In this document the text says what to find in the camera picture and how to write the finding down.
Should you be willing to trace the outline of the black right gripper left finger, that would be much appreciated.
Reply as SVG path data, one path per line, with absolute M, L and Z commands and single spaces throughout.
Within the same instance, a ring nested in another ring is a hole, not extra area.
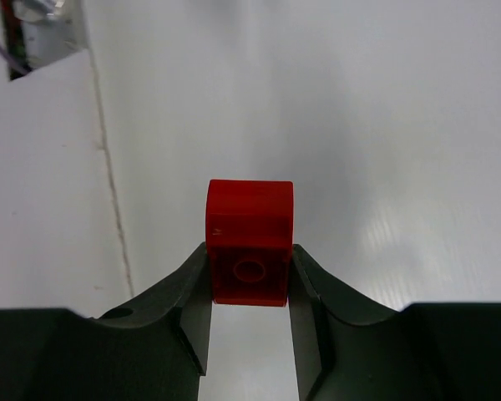
M 195 400 L 211 310 L 204 246 L 98 318 L 0 309 L 0 400 Z

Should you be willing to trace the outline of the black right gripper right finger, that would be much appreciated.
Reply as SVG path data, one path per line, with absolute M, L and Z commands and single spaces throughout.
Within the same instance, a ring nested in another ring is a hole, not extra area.
M 302 400 L 501 400 L 501 302 L 418 302 L 395 311 L 301 246 L 288 301 Z

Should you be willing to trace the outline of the red curved lego brick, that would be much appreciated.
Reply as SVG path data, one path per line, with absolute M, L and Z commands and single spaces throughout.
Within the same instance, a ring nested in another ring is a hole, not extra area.
M 292 182 L 210 181 L 205 244 L 216 304 L 284 307 L 293 241 Z

